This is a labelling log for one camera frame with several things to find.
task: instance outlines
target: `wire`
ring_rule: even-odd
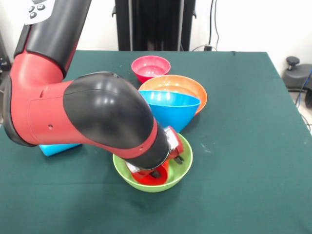
[[[215,0],[215,5],[214,5],[214,28],[215,28],[215,32],[217,34],[217,40],[216,40],[216,45],[215,47],[218,48],[218,43],[219,43],[219,33],[218,33],[218,29],[217,29],[217,26],[216,26],[216,2],[218,0]]]
[[[309,76],[308,76],[308,77],[306,78],[306,80],[304,81],[304,83],[303,83],[303,85],[301,86],[301,89],[300,89],[300,91],[299,91],[298,97],[297,97],[296,102],[295,102],[295,105],[296,105],[297,108],[300,106],[302,90],[303,90],[303,88],[307,85],[307,83],[309,82],[311,76],[312,76],[312,70],[311,70]]]
[[[290,93],[299,93],[300,92],[300,88],[288,88],[287,91],[290,92]]]
[[[217,48],[215,48],[214,46],[209,45],[209,44],[200,45],[200,46],[196,47],[195,49],[193,49],[192,51],[195,51],[195,50],[197,50],[198,48],[203,47],[203,46],[210,46],[210,47],[214,48],[216,51],[218,51]]]
[[[213,25],[213,6],[214,6],[214,0],[211,0],[211,6],[210,6],[210,28],[209,28],[209,42],[211,43],[211,34],[212,34],[212,25]]]
[[[309,132],[310,132],[311,131],[311,124],[309,124],[308,120],[302,114],[300,114],[300,115],[303,118],[305,124],[308,126],[308,129],[309,129]]]

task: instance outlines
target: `blue bowl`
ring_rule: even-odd
[[[79,145],[81,144],[39,145],[39,147],[43,154],[49,157]]]
[[[171,126],[179,133],[194,117],[200,100],[196,97],[158,90],[140,90],[160,125]]]

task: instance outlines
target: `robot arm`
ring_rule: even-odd
[[[93,144],[136,167],[154,169],[176,157],[183,146],[174,130],[157,123],[128,81],[115,73],[98,72],[62,82],[90,3],[41,0],[35,4],[35,8],[52,4],[53,11],[48,19],[24,26],[5,88],[5,131],[24,146]]]

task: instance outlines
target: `floor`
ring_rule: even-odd
[[[298,93],[291,92],[289,94],[291,95],[293,102],[295,103],[297,96],[298,96]],[[306,94],[302,93],[301,94],[301,103],[300,103],[300,106],[298,107],[298,111],[301,115],[303,115],[306,118],[306,120],[304,120],[304,118],[302,118],[302,120],[305,122],[305,124],[307,125],[307,128],[310,130],[310,133],[312,134],[312,131],[311,131],[311,129],[312,129],[312,109],[306,108],[306,105],[304,102],[305,97],[306,97]]]

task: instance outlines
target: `green tablecloth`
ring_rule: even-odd
[[[77,51],[68,79],[113,71],[149,52]],[[182,131],[194,152],[185,178],[148,194],[94,146],[45,157],[0,129],[1,234],[299,234],[312,232],[312,138],[266,53],[158,52],[170,74],[209,94]]]

